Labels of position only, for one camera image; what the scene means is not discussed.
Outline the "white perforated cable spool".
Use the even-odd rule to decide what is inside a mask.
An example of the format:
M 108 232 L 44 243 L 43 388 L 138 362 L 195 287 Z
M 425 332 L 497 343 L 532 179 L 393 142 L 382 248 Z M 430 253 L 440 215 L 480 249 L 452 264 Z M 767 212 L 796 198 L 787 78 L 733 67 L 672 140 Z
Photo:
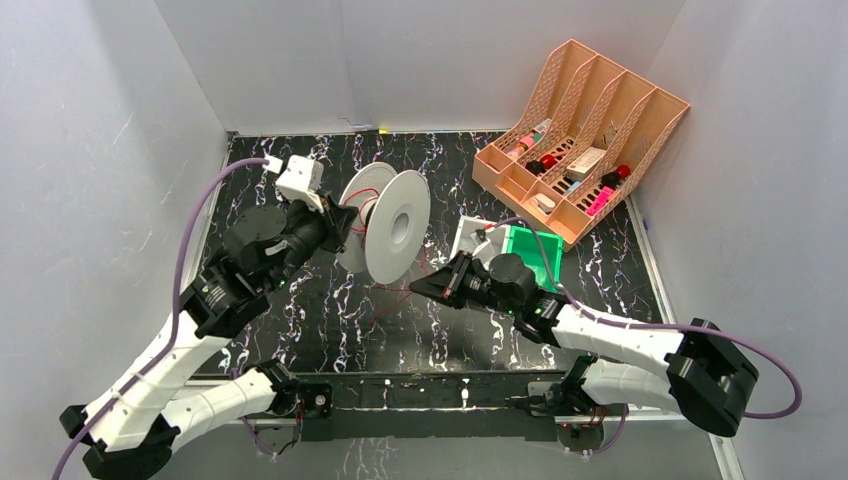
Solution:
M 359 215 L 337 261 L 350 273 L 366 272 L 390 284 L 413 264 L 427 232 L 431 195 L 416 170 L 396 171 L 384 162 L 363 167 L 347 184 L 342 203 Z

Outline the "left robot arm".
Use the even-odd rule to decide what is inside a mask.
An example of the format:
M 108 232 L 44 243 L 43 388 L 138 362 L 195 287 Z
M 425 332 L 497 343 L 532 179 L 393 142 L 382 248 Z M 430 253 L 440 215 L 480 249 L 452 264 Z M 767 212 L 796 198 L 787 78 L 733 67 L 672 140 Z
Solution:
M 270 306 L 319 250 L 340 252 L 359 211 L 328 196 L 254 206 L 224 233 L 220 247 L 181 288 L 160 333 L 125 375 L 60 421 L 95 479 L 148 479 L 193 439 L 232 420 L 268 412 L 302 416 L 307 387 L 280 362 L 256 364 L 215 388 L 181 397 L 194 372 Z

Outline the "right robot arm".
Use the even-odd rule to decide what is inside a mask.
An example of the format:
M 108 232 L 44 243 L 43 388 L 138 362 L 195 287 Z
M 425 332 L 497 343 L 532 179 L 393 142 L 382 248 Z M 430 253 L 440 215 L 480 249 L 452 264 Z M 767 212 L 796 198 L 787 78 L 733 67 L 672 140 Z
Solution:
M 509 315 L 534 343 L 589 353 L 558 388 L 577 414 L 610 404 L 647 406 L 733 437 L 758 381 L 753 363 L 712 323 L 649 324 L 580 307 L 539 286 L 516 254 L 484 264 L 461 252 L 410 289 L 454 309 Z

